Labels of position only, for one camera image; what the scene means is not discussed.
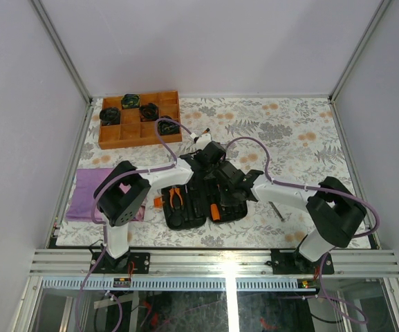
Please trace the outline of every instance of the purple cloth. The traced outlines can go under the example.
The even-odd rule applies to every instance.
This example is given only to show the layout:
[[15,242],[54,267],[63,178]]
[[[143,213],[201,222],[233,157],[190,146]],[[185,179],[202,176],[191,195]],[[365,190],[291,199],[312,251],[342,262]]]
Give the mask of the purple cloth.
[[[72,202],[66,213],[68,221],[91,221],[90,211],[95,201],[93,193],[112,170],[111,168],[76,170],[76,188],[73,192]],[[129,187],[121,186],[121,189],[127,192]],[[133,220],[142,221],[144,219],[144,212],[145,208],[141,206]],[[95,219],[97,221],[102,221],[102,215],[98,209],[95,211]]]

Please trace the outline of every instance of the orange wooden box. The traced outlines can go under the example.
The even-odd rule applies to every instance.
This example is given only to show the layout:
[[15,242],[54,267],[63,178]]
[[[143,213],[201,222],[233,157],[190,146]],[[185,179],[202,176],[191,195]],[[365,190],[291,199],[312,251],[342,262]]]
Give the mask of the orange wooden box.
[[[160,144],[156,137],[154,121],[141,122],[139,109],[122,109],[120,97],[104,98],[102,109],[117,107],[121,111],[121,123],[116,126],[100,126],[98,143],[100,148],[118,149],[121,147],[140,147],[142,145]],[[150,102],[159,108],[159,116],[169,116],[180,122],[178,91],[159,93],[143,93],[140,95],[140,105]],[[181,133],[162,136],[167,143],[182,142]]]

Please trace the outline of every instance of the floral tablecloth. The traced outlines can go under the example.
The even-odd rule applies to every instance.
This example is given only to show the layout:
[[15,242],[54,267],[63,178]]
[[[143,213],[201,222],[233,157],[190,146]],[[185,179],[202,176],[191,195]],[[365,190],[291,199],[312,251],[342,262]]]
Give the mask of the floral tablecloth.
[[[154,166],[169,160],[162,145],[101,150],[98,146],[102,99],[93,102],[93,115],[78,168],[115,167],[122,160]],[[181,98],[181,122],[196,133],[211,129],[215,141],[239,136],[262,140],[271,153],[270,173],[289,180],[318,183],[327,175],[353,190],[328,101],[323,98]],[[191,151],[187,134],[169,146],[176,155]],[[243,171],[263,169],[265,156],[252,141],[238,141],[228,158]],[[73,189],[67,205],[71,202]],[[193,230],[170,230],[164,214],[148,197],[145,219],[131,222],[130,246],[215,248],[294,248],[314,229],[309,215],[277,205],[282,222],[268,203],[248,202],[240,221],[217,225],[211,221]],[[62,220],[58,246],[87,246],[102,238],[102,227],[90,222]],[[352,248],[369,248],[367,238],[354,239]]]

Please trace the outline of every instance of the white wall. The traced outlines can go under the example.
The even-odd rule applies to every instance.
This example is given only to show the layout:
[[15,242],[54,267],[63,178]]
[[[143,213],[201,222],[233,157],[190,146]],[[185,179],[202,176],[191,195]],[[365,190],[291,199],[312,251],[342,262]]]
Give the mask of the white wall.
[[92,95],[328,95],[380,0],[44,0]]
[[27,0],[0,0],[0,331],[26,285],[84,113]]
[[383,18],[337,102],[379,235],[399,261],[399,0]]

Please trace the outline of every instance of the floral pattern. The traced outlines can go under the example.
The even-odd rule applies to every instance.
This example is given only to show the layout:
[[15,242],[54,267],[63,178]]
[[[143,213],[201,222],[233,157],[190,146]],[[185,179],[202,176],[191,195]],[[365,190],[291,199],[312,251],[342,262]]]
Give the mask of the floral pattern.
[[[137,166],[166,163],[169,153],[162,145],[101,150],[98,146],[102,99],[93,103],[93,115],[82,148],[79,168],[115,167],[130,160]],[[264,142],[271,155],[270,173],[284,179],[317,183],[336,176],[353,191],[328,101],[323,98],[184,98],[180,99],[181,121],[200,133],[210,128],[213,139],[225,145],[233,138],[251,136]],[[194,146],[187,135],[169,146],[184,154]],[[249,140],[236,142],[227,158],[243,171],[263,169],[263,151]],[[170,230],[162,210],[155,208],[150,192],[142,222],[129,225],[131,246],[294,248],[314,229],[309,215],[286,205],[277,205],[282,222],[268,203],[248,202],[246,218],[232,223],[211,221],[193,230]],[[90,222],[63,220],[57,245],[87,246],[102,238],[102,227]],[[354,239],[352,248],[369,248],[367,238]]]

